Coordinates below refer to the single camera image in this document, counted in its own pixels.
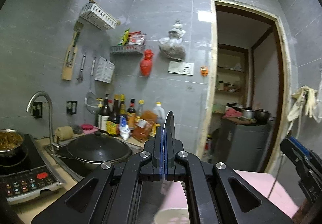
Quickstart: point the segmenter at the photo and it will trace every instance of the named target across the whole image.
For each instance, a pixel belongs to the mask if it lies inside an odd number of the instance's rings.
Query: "curved metal faucet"
[[[52,151],[55,151],[54,148],[59,148],[59,144],[54,142],[54,138],[53,138],[53,104],[52,104],[52,100],[50,99],[49,95],[47,92],[45,91],[37,91],[30,99],[30,101],[28,102],[27,108],[26,108],[26,112],[31,113],[33,110],[33,102],[39,97],[39,96],[43,96],[46,98],[47,102],[48,102],[48,126],[49,126],[49,141],[50,141],[50,147],[49,149]]]

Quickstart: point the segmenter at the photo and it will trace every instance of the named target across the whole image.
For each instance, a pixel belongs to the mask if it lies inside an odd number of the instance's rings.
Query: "weathered white door frame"
[[[218,40],[217,40],[217,18],[216,18],[216,5],[233,7],[236,9],[241,9],[244,11],[248,11],[251,13],[258,14],[265,18],[268,18],[274,21],[280,45],[281,45],[281,54],[282,54],[282,63],[283,63],[283,77],[284,77],[284,86],[283,86],[283,105],[281,112],[281,121],[280,126],[277,132],[276,141],[274,144],[273,151],[270,155],[269,162],[265,169],[265,172],[271,172],[274,168],[274,164],[279,156],[280,150],[280,142],[285,137],[288,127],[288,122],[286,120],[287,113],[290,109],[291,105],[291,62],[290,62],[290,54],[289,47],[286,40],[286,34],[284,31],[283,24],[281,22],[280,17],[269,13],[265,10],[257,8],[252,5],[248,5],[242,2],[237,2],[234,0],[211,0],[211,13],[212,13],[212,21],[211,21],[211,29],[212,29],[212,48],[211,48],[211,60],[209,67],[209,85],[208,85],[208,93],[207,93],[207,103],[206,103],[206,113],[203,120],[203,125],[201,129],[201,133],[199,136],[199,142],[196,150],[196,155],[201,158],[203,154],[203,150],[206,144],[206,139],[208,135],[208,128],[211,121],[212,115],[212,106],[215,96],[215,83],[216,83],[216,74],[217,74],[217,52],[218,52]]]

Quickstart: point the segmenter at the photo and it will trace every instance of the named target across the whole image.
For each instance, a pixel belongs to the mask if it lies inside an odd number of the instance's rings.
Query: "red button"
[[[46,177],[48,177],[48,173],[47,173],[47,172],[42,172],[42,173],[39,173],[39,174],[37,175],[37,178],[38,178],[38,179],[44,179],[44,178],[46,178]]]

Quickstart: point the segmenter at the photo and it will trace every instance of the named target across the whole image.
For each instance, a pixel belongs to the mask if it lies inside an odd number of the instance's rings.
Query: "wooden countertop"
[[[122,138],[117,137],[117,139],[129,143],[130,145],[134,145],[137,147],[144,147],[144,143],[141,143],[134,139],[133,137],[129,138],[127,141],[124,141]],[[71,189],[77,182],[67,173],[65,172],[55,161],[54,159],[45,151],[43,148],[45,145],[49,144],[49,138],[36,140],[37,148],[43,154],[45,154],[49,163],[54,167],[54,169],[60,174],[60,176],[65,180],[66,184],[63,185],[63,188],[58,190],[58,193],[48,195],[44,198],[37,198],[32,200],[31,202],[22,203],[18,205],[12,205],[12,208],[16,211],[19,218],[25,223],[30,224],[32,219],[41,211],[43,211],[46,207],[52,204],[56,199],[62,196],[67,190]]]

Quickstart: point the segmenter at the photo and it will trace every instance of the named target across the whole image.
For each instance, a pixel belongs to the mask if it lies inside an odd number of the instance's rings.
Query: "wok lid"
[[[67,150],[75,158],[93,163],[118,161],[131,154],[128,145],[110,136],[101,135],[100,132],[71,141]]]

